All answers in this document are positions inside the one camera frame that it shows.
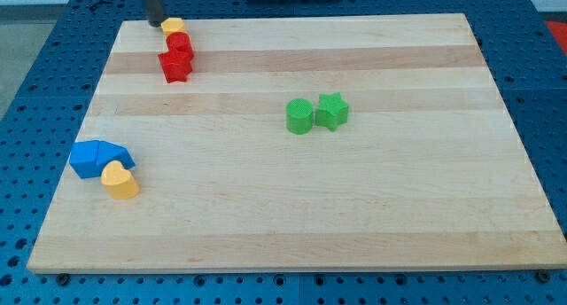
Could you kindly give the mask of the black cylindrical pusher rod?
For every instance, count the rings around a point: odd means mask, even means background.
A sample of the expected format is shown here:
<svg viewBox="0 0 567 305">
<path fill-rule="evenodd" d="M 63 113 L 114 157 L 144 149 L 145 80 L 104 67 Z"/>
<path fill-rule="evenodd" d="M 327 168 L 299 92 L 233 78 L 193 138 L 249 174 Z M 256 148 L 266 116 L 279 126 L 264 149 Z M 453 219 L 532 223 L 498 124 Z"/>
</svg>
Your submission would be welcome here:
<svg viewBox="0 0 567 305">
<path fill-rule="evenodd" d="M 152 27 L 160 27 L 167 19 L 166 7 L 163 0 L 141 0 L 145 16 Z"/>
</svg>

